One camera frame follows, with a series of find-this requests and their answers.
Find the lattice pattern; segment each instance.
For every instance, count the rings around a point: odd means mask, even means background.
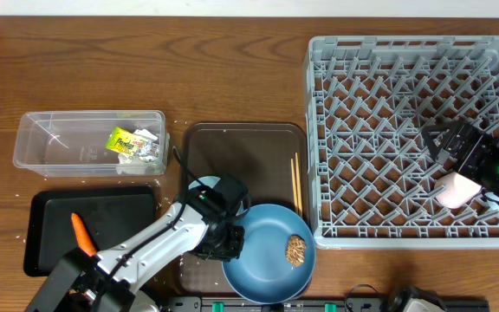
[[[483,39],[468,49],[433,42],[447,48],[434,53],[421,53],[426,41],[398,50],[394,41],[341,47],[332,37],[310,45],[308,134],[323,237],[499,237],[499,210],[480,197],[458,210],[434,199],[453,161],[434,163],[420,136],[450,120],[498,135],[499,60]]]

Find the orange carrot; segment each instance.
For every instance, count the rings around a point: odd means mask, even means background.
[[[82,219],[80,219],[80,216],[73,212],[70,219],[73,221],[78,247],[90,257],[95,255],[97,250],[95,249],[94,244],[92,244],[92,239],[90,239],[90,236],[87,234],[86,227],[84,226]]]

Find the green tape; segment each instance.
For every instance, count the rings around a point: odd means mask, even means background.
[[[213,303],[213,308],[211,309],[212,312],[223,312],[223,310],[224,310],[224,303],[222,302]]]
[[[325,304],[325,312],[336,312],[336,304],[326,303]]]

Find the white wall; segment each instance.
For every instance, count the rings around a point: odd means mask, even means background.
[[[499,0],[0,0],[0,15],[499,17]]]

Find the gray plastic basket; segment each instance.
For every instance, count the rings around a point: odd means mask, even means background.
[[[303,64],[311,223],[330,248],[499,248],[499,209],[434,197],[422,127],[499,133],[499,36],[322,36]]]

